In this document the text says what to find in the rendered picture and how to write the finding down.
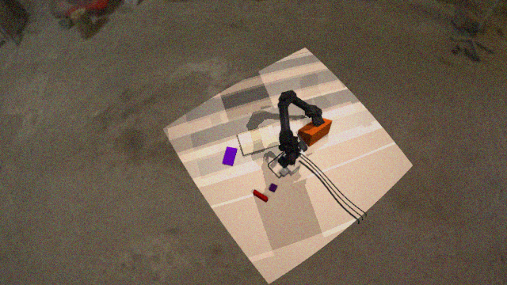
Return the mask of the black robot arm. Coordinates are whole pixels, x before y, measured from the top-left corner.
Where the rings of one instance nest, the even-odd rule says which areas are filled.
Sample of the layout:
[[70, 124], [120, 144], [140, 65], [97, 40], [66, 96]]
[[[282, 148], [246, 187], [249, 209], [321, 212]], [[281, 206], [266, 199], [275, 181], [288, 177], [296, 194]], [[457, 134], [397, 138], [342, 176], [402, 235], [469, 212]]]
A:
[[297, 107], [301, 108], [305, 111], [305, 116], [312, 119], [313, 125], [316, 127], [321, 126], [326, 121], [322, 118], [322, 110], [318, 108], [316, 105], [307, 104], [305, 101], [301, 100], [296, 96], [296, 92], [292, 89], [286, 92], [281, 93], [278, 98], [277, 106], [280, 110], [280, 125], [281, 130], [279, 134], [279, 150], [285, 151], [285, 164], [294, 165], [297, 151], [299, 149], [298, 137], [293, 136], [293, 132], [290, 129], [289, 124], [289, 116], [288, 116], [288, 106], [293, 103]]

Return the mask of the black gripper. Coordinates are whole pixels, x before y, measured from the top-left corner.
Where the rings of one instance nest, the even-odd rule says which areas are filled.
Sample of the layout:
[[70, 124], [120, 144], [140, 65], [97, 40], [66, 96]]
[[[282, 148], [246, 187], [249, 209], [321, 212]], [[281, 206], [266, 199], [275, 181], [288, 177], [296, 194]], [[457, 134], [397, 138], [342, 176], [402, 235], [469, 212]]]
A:
[[[301, 156], [300, 152], [303, 151], [305, 152], [307, 150], [307, 145], [305, 145], [305, 143], [303, 141], [300, 141], [299, 142], [299, 149], [298, 151], [296, 152], [297, 153], [297, 156], [296, 156], [296, 159], [299, 158]], [[286, 167], [288, 167], [289, 165], [285, 164], [285, 157], [282, 156], [281, 158], [278, 159], [278, 163], [285, 169]]]

